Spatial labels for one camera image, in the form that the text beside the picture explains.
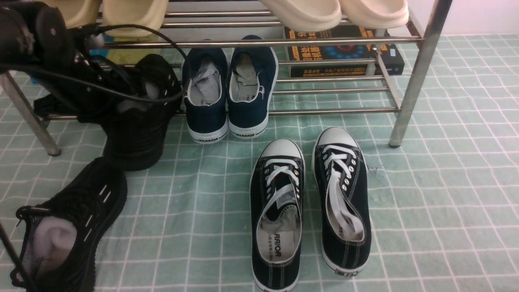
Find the shoe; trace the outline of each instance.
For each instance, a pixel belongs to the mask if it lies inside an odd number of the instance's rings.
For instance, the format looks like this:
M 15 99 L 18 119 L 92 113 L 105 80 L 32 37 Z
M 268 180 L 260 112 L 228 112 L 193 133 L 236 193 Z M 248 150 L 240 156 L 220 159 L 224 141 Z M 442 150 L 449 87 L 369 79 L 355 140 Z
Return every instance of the shoe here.
M 371 247 L 362 151 L 348 132 L 328 128 L 317 139 L 312 170 L 321 196 L 324 261 L 336 274 L 355 276 Z
M 169 0 L 103 0 L 103 25 L 139 24 L 160 30 Z M 106 32 L 113 37 L 145 37 L 152 33 L 122 28 Z
M 336 27 L 343 16 L 338 0 L 259 0 L 291 30 L 318 32 Z
M 50 200 L 16 211 L 26 224 L 20 260 L 39 291 L 94 291 L 95 252 L 126 195 L 125 174 L 101 157 Z M 11 279 L 27 288 L 18 268 Z
M 95 23 L 102 0 L 38 0 L 50 7 L 57 7 L 67 28 Z
M 261 39 L 248 35 L 243 39 Z M 258 137 L 267 128 L 279 63 L 272 48 L 236 48 L 228 83 L 229 129 L 238 138 Z
M 261 291 L 289 291 L 299 278 L 305 161 L 288 139 L 271 142 L 251 177 L 252 271 Z
M 147 55 L 129 75 L 139 94 L 150 99 L 173 97 L 182 90 L 173 68 L 159 55 Z M 120 102 L 113 114 L 99 122 L 107 136 L 103 156 L 124 171 L 155 165 L 162 156 L 169 121 L 181 102 L 181 98 L 165 104 Z
M 213 144 L 227 135 L 226 81 L 227 58 L 222 49 L 189 51 L 182 65 L 182 82 L 187 127 L 197 143 Z
M 348 20 L 367 29 L 390 29 L 409 21 L 407 0 L 339 0 Z

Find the white wall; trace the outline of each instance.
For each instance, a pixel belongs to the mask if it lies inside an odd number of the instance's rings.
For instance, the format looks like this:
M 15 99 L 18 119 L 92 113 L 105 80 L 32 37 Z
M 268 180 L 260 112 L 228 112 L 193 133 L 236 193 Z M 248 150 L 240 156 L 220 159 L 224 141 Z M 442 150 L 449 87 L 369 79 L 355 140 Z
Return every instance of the white wall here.
M 407 0 L 423 28 L 434 0 Z M 453 0 L 444 34 L 519 33 L 519 0 Z
M 434 0 L 408 0 L 420 26 L 425 28 Z M 211 2 L 211 3 L 170 3 L 173 11 L 226 11 L 265 9 L 258 1 L 250 2 Z M 519 0 L 453 0 L 443 33 L 453 34 L 519 34 Z M 254 20 L 254 18 L 235 18 L 225 20 Z M 393 35 L 402 35 L 405 28 L 390 31 Z M 182 29 L 167 30 L 176 41 L 193 41 L 200 39 L 235 40 L 247 34 L 257 34 L 263 38 L 281 38 L 280 28 L 253 29 Z

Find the white shoelace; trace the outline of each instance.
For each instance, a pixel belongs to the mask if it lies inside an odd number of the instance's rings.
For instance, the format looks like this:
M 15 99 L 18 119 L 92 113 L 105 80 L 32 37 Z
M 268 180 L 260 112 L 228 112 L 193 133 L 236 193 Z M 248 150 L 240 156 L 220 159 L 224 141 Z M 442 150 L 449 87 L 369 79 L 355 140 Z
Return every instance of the white shoelace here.
M 326 152 L 330 149 L 341 151 L 344 154 L 332 153 L 327 157 Z M 326 146 L 322 153 L 324 154 L 323 159 L 325 159 L 324 169 L 328 170 L 330 168 L 331 173 L 326 192 L 326 203 L 330 204 L 333 216 L 337 220 L 339 226 L 342 228 L 345 237 L 356 237 L 363 232 L 362 222 L 348 210 L 341 189 L 344 191 L 348 190 L 350 187 L 352 174 L 355 171 L 352 166 L 347 166 L 343 160 L 348 159 L 348 156 L 351 155 L 352 159 L 350 162 L 352 165 L 356 165 L 357 155 L 351 149 L 334 145 Z M 340 168 L 342 168 L 346 174 L 346 179 L 344 179 L 344 181 L 340 180 L 341 172 L 336 171 L 333 168 L 333 165 L 338 165 Z
M 265 167 L 267 167 L 267 166 L 269 166 L 270 164 L 273 164 L 273 163 L 293 165 L 295 170 L 291 171 L 288 165 L 285 165 L 285 166 L 274 165 L 274 170 L 270 173 L 270 175 L 268 177 L 266 177 L 266 181 L 267 181 L 267 194 L 268 194 L 267 195 L 267 199 L 269 201 L 268 201 L 267 205 L 265 206 L 264 210 L 268 210 L 274 204 L 274 202 L 277 199 L 279 199 L 282 195 L 286 194 L 287 192 L 289 192 L 291 190 L 295 191 L 295 194 L 296 194 L 297 198 L 299 198 L 299 188 L 298 187 L 294 187 L 291 184 L 285 185 L 284 187 L 276 190 L 272 194 L 272 186 L 270 184 L 272 183 L 274 178 L 277 175 L 279 175 L 279 174 L 289 175 L 294 180 L 295 184 L 299 185 L 299 178 L 297 177 L 297 175 L 299 175 L 299 172 L 298 172 L 299 166 L 297 165 L 297 163 L 295 163 L 293 160 L 290 160 L 290 159 L 270 159 L 265 164 Z M 268 174 L 269 171 L 270 170 L 268 168 L 265 169 L 265 174 Z

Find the metal shoe rack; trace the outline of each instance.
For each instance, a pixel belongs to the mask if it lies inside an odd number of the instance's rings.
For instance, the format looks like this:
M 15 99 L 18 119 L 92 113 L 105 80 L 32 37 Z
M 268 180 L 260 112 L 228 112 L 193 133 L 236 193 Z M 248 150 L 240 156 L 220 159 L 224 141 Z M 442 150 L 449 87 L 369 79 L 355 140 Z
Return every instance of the metal shoe rack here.
M 308 64 L 319 65 L 338 65 L 338 64 L 368 64 L 365 76 L 346 76 L 346 77 L 323 77 L 323 78 L 288 78 L 279 79 L 277 83 L 322 83 L 322 82 L 355 82 L 355 81 L 381 81 L 382 86 L 378 87 L 358 87 L 342 89 L 295 89 L 295 90 L 275 90 L 275 96 L 299 95 L 299 94 L 349 94 L 362 92 L 386 92 L 391 102 L 390 107 L 378 108 L 345 108 L 345 109 L 317 109 L 317 110 L 289 110 L 271 111 L 271 115 L 321 115 L 321 114 L 363 114 L 363 113 L 395 113 L 397 116 L 389 146 L 397 148 L 402 144 L 402 139 L 411 119 L 413 108 L 418 99 L 421 87 L 424 83 L 427 70 L 429 69 L 436 45 L 440 38 L 440 33 L 447 18 L 450 5 L 453 0 L 435 0 L 432 13 L 424 32 L 421 32 L 418 22 L 414 15 L 410 13 L 407 28 L 411 36 L 385 37 L 385 30 L 377 30 L 375 36 L 371 38 L 345 37 L 328 39 L 270 39 L 270 40 L 240 40 L 233 42 L 219 41 L 198 41 L 178 43 L 181 48 L 204 48 L 204 47 L 289 47 L 289 46 L 325 46 L 325 45 L 372 45 L 372 54 L 367 59 L 356 60 L 333 60 L 333 61 L 283 61 L 280 65 L 302 66 Z M 211 18 L 219 17 L 239 17 L 243 21 L 208 21 L 208 22 L 168 22 L 163 29 L 185 29 L 185 28 L 256 28 L 266 26 L 279 26 L 283 24 L 278 20 L 248 21 L 247 17 L 272 17 L 273 14 L 268 10 L 258 11 L 219 11 L 219 12 L 168 12 L 166 18 Z M 340 25 L 349 25 L 347 19 L 343 19 Z M 377 45 L 382 44 L 403 44 L 416 43 L 419 53 L 409 80 L 409 85 L 403 98 L 398 96 L 395 86 L 388 75 L 386 67 L 376 50 Z M 171 48 L 167 43 L 108 43 L 105 45 L 110 49 L 142 49 L 142 48 Z M 381 75 L 375 74 L 375 64 L 381 69 Z M 47 131 L 50 121 L 70 121 L 75 120 L 74 116 L 52 116 L 41 120 L 34 114 L 34 111 L 27 101 L 27 98 L 16 84 L 13 77 L 9 74 L 0 76 L 0 86 L 3 87 L 14 106 L 18 109 L 27 124 L 43 145 L 49 155 L 60 154 L 60 149 L 56 142 Z

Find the black mesh sneaker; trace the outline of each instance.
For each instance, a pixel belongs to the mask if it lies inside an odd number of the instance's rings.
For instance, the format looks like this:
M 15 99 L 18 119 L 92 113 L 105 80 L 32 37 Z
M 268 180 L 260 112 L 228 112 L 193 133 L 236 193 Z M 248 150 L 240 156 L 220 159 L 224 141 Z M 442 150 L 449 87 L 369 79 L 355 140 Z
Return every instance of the black mesh sneaker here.
M 328 128 L 317 139 L 312 170 L 321 196 L 324 261 L 336 274 L 355 276 L 364 268 L 371 247 L 362 152 L 348 132 Z
M 39 291 L 94 291 L 95 251 L 126 194 L 124 173 L 101 157 L 50 200 L 17 210 L 26 224 L 20 259 Z M 26 288 L 18 269 L 11 279 Z
M 139 95 L 150 99 L 170 98 L 182 90 L 173 67 L 159 55 L 147 55 L 129 75 Z M 162 156 L 169 121 L 181 102 L 120 102 L 113 114 L 99 121 L 107 136 L 103 155 L 125 171 L 152 167 Z
M 252 270 L 261 291 L 289 291 L 299 278 L 305 163 L 287 139 L 271 142 L 251 178 Z

